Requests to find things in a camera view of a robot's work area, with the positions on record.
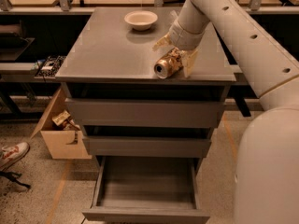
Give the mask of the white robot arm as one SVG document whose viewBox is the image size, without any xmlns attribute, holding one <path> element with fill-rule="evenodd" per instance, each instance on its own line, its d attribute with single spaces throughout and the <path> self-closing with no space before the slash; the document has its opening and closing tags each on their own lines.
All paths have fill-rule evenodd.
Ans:
<svg viewBox="0 0 299 224">
<path fill-rule="evenodd" d="M 235 0 L 186 0 L 156 45 L 194 50 L 208 24 L 263 107 L 238 149 L 234 224 L 299 224 L 299 62 Z"/>
</svg>

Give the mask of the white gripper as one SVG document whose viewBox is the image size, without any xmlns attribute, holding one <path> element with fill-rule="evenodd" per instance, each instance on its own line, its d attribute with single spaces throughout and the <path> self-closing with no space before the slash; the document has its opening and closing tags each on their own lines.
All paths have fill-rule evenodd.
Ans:
<svg viewBox="0 0 299 224">
<path fill-rule="evenodd" d="M 168 34 L 160 38 L 152 47 L 153 51 L 161 47 L 173 44 L 176 48 L 181 49 L 181 60 L 185 77 L 189 77 L 197 58 L 197 46 L 200 44 L 206 27 L 203 26 L 199 32 L 188 32 L 183 28 L 178 20 L 171 25 Z"/>
</svg>

